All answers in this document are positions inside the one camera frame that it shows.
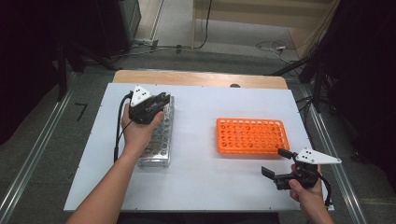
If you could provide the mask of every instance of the gray floor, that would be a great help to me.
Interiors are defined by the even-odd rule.
[[[165,3],[174,4],[175,0],[168,0]],[[186,34],[189,34],[190,30],[184,32],[184,38],[180,40],[173,39],[173,42],[170,42],[172,36],[168,34],[172,33],[172,31],[170,31],[169,26],[167,28],[163,26],[164,24],[169,24],[169,22],[166,22],[167,17],[172,18],[167,15],[167,12],[169,11],[163,12],[159,30],[156,34],[156,37],[160,39],[160,43],[162,45],[189,44],[186,38],[188,40],[190,38]],[[188,29],[190,24],[185,21],[184,23],[185,29]],[[253,27],[251,31],[255,29],[260,30],[260,28]],[[213,40],[215,34],[209,33],[210,37],[207,45],[201,51],[188,50],[176,54],[174,50],[170,49],[155,53],[124,56],[114,59],[112,62],[124,69],[161,69],[267,75],[283,67],[285,63],[280,61],[270,51],[256,49],[255,42],[290,39],[290,37],[284,28],[275,27],[271,29],[270,27],[262,27],[262,29],[266,30],[266,36],[262,39],[260,37],[250,37],[251,42],[248,46],[241,47],[242,44],[238,41],[244,38],[235,36],[230,39],[232,42],[228,43],[228,45],[233,45],[233,47],[224,48],[223,44],[218,45]],[[288,60],[296,60],[295,51],[290,55],[285,54],[284,56]],[[304,93],[302,92],[302,85],[297,81],[296,72],[292,71],[283,77],[288,81],[288,86],[293,91],[295,98],[300,99],[304,96]],[[63,208],[73,181],[73,174],[77,170],[81,154],[104,95],[106,84],[111,82],[114,73],[114,71],[108,71],[101,65],[89,63],[84,74],[78,75],[79,80],[70,101],[8,223],[64,223],[66,221],[69,214],[65,213]],[[55,106],[57,93],[58,90],[55,87],[26,118],[11,139],[0,146],[1,197],[7,192],[7,188],[14,180],[35,144],[35,140]],[[76,103],[88,104],[85,113],[79,121],[77,119],[81,112],[81,106],[76,105]],[[396,223],[396,214],[394,213],[396,211],[396,197],[385,174],[372,164],[355,162],[349,158],[353,153],[353,148],[348,141],[342,121],[338,117],[331,115],[326,105],[322,105],[322,107],[322,116],[326,121],[326,127],[332,137],[338,155],[343,160],[343,165],[359,198],[368,223]],[[318,132],[311,119],[308,121],[308,131],[312,134],[317,149],[322,150]],[[325,166],[323,173],[332,183],[332,199],[335,206],[332,217],[336,223],[353,223],[342,192],[338,188],[332,174],[331,166]],[[205,223],[206,216],[188,214],[186,219],[189,223]],[[304,223],[305,220],[300,212],[287,212],[280,213],[280,222]]]

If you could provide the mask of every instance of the hand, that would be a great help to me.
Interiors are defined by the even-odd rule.
[[[291,170],[295,170],[295,164],[291,166]],[[320,179],[312,189],[304,189],[296,179],[291,179],[289,185],[290,197],[300,203],[305,217],[312,223],[332,223],[332,218],[324,205]]]
[[[129,104],[126,104],[121,119],[121,126],[124,130],[123,135],[125,140],[125,147],[122,154],[129,152],[137,152],[138,155],[142,154],[143,150],[149,143],[152,132],[161,123],[162,119],[163,112],[160,111],[150,124],[136,124],[133,121],[131,122],[129,119]]]

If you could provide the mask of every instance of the floor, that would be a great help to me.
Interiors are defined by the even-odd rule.
[[[146,24],[146,31],[138,32],[139,40],[159,40],[159,45],[189,45],[191,33],[191,0],[144,0],[142,14],[148,11],[158,12],[156,23],[150,19]],[[183,50],[176,54],[172,50],[162,50],[155,53],[132,54],[146,49],[133,50],[130,55],[112,59],[117,66],[125,69],[163,69],[178,71],[205,71],[231,74],[267,75],[285,66],[283,60],[298,60],[298,56],[290,41],[288,29],[283,27],[269,27],[210,21],[208,39],[199,51]],[[196,44],[201,43],[201,28],[196,31]],[[289,43],[288,50],[284,50],[276,57],[269,49],[269,44]],[[37,153],[39,160],[30,170],[28,182],[19,185],[19,195],[8,213],[2,205],[0,223],[64,223],[70,214],[63,211],[65,199],[73,182],[73,175],[78,167],[79,159],[88,140],[97,110],[100,106],[106,85],[111,82],[114,71],[108,71],[101,65],[88,60],[89,65],[84,74],[71,74],[72,92],[62,107],[63,114],[55,120],[50,138],[43,150]],[[283,75],[288,82],[296,99],[309,95],[310,85],[302,85],[297,76],[301,69],[290,71]],[[0,196],[10,193],[9,187],[18,177],[29,153],[37,147],[35,141],[42,138],[41,131],[45,129],[47,120],[56,103],[58,89],[55,87],[40,102],[35,110],[26,118],[21,127],[11,139],[0,146]],[[81,115],[81,105],[87,105]],[[354,152],[347,138],[343,122],[330,113],[326,105],[322,105],[320,118],[326,124],[333,147],[343,160],[347,178],[361,205],[365,219],[354,220],[349,214],[345,202],[346,195],[340,188],[334,168],[327,166],[323,173],[329,178],[333,186],[333,201],[335,211],[332,217],[336,223],[396,223],[396,196],[391,189],[385,174],[370,163],[353,161],[350,156]],[[317,129],[315,119],[309,116],[308,131],[311,132],[316,148],[324,150],[323,136]],[[299,212],[283,212],[279,214],[280,223],[305,223]],[[188,223],[205,223],[206,216],[202,214],[187,214]]]

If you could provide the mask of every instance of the white tabletop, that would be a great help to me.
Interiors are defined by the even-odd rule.
[[[292,161],[275,157],[221,155],[216,119],[280,119],[290,150],[310,147],[291,91],[140,84],[152,94],[175,97],[168,168],[135,167],[123,211],[300,210],[287,190],[261,174],[262,166],[290,173]],[[110,83],[70,189],[65,211],[73,211],[113,164],[120,100],[135,84]]]

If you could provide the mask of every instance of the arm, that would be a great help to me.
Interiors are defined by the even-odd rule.
[[[122,129],[130,122],[128,111],[129,105],[126,105],[121,121]],[[134,166],[162,118],[163,112],[159,112],[149,125],[132,122],[124,130],[125,147],[119,159],[66,223],[117,222]]]
[[[295,179],[290,180],[289,185],[290,197],[300,203],[301,210],[310,223],[333,224],[332,217],[323,202],[320,179],[312,189],[304,189]]]

